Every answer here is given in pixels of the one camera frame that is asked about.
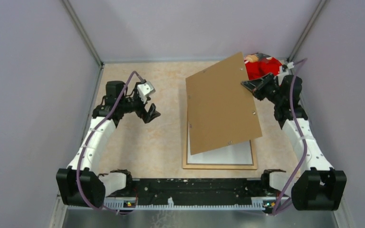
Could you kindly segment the brown frame backing board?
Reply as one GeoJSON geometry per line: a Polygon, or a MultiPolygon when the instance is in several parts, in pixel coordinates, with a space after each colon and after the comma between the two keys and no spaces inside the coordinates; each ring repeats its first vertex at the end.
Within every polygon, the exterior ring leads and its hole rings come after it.
{"type": "Polygon", "coordinates": [[[199,154],[262,136],[253,95],[238,52],[186,78],[191,154],[199,154]]]}

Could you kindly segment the wooden picture frame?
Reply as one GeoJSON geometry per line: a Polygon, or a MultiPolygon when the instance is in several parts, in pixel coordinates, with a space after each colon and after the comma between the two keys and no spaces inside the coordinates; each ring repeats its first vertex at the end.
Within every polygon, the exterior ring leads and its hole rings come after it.
{"type": "Polygon", "coordinates": [[[182,153],[182,168],[185,170],[257,170],[258,169],[258,161],[257,161],[257,152],[256,146],[253,141],[252,145],[252,153],[254,159],[254,165],[206,165],[206,164],[188,164],[188,155],[187,155],[187,133],[189,131],[189,125],[186,124],[186,143],[184,146],[184,151],[182,153]]]}

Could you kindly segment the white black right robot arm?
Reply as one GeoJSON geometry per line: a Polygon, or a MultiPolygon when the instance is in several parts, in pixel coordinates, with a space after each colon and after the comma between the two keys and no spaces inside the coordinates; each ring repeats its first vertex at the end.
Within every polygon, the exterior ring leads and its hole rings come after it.
{"type": "Polygon", "coordinates": [[[264,195],[272,196],[279,191],[273,213],[284,209],[280,205],[284,196],[299,211],[338,210],[347,183],[345,172],[335,169],[326,159],[311,132],[307,113],[300,104],[302,82],[294,75],[279,81],[269,73],[241,83],[256,99],[273,103],[274,118],[298,160],[292,173],[269,169],[261,176],[259,188],[264,195]]]}

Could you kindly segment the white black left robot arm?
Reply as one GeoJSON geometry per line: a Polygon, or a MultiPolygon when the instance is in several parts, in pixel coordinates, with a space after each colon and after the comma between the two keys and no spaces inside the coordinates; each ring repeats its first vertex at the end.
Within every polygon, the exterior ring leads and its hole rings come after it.
{"type": "Polygon", "coordinates": [[[133,192],[133,183],[128,180],[130,172],[98,173],[102,153],[125,114],[135,113],[146,124],[161,115],[155,104],[145,108],[155,93],[151,82],[137,82],[131,94],[127,90],[122,81],[107,82],[106,94],[93,110],[88,132],[75,157],[66,168],[58,169],[56,181],[64,204],[100,209],[111,193],[128,196],[133,192]]]}

